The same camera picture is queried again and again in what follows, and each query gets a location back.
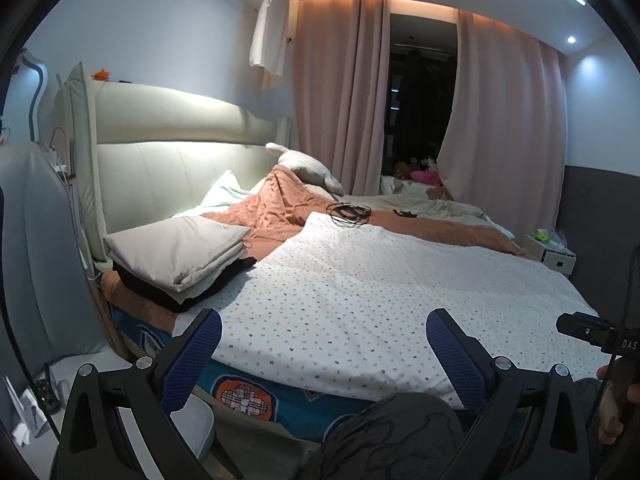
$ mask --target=nightstand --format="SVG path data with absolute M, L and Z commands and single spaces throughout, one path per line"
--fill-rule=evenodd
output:
M 539 242 L 532 235 L 525 235 L 522 246 L 529 251 L 531 256 L 551 270 L 556 270 L 567 277 L 574 271 L 575 255 L 554 249 Z

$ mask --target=white polka dot blanket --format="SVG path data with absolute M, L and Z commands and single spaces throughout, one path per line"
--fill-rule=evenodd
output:
M 577 380 L 607 361 L 597 348 L 556 332 L 563 312 L 595 313 L 542 264 L 376 226 L 339 226 L 318 213 L 222 292 L 180 314 L 174 335 L 202 308 L 223 319 L 217 361 L 360 399 L 429 392 L 462 406 L 426 340 L 425 320 L 436 308 L 520 368 L 564 363 Z

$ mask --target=pink plush toy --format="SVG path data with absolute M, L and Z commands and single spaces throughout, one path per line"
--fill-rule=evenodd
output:
M 427 171 L 412 171 L 410 173 L 411 179 L 421 184 L 429 184 L 430 186 L 442 186 L 442 181 L 438 172 L 435 170 Z

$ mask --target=cream leather headboard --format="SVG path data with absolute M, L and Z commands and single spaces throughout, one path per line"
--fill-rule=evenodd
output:
M 74 140 L 82 224 L 95 260 L 103 238 L 198 205 L 232 170 L 245 189 L 276 163 L 264 145 L 289 143 L 289 119 L 177 90 L 94 81 L 82 64 L 55 101 Z

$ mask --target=curtain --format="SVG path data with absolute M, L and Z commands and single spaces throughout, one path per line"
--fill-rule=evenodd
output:
M 387 0 L 303 0 L 294 78 L 300 149 L 348 194 L 380 188 L 389 64 Z
M 516 238 L 556 224 L 566 111 L 558 53 L 503 23 L 458 12 L 458 74 L 438 171 L 455 200 Z
M 249 65 L 264 68 L 262 89 L 276 86 L 284 72 L 289 0 L 262 0 L 255 23 Z

